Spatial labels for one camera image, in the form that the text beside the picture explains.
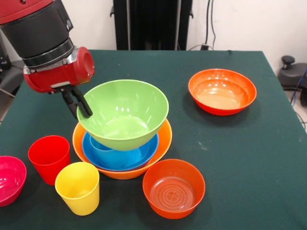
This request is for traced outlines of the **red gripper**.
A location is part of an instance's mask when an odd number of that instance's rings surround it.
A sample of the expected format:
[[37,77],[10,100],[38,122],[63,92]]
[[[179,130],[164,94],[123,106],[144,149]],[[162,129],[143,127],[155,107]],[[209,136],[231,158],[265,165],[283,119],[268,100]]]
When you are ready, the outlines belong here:
[[73,49],[72,53],[44,68],[30,69],[24,66],[24,79],[36,92],[54,92],[56,88],[73,85],[72,89],[61,89],[62,97],[74,117],[77,117],[77,105],[85,118],[90,118],[93,112],[77,85],[87,83],[94,75],[94,60],[85,47]]

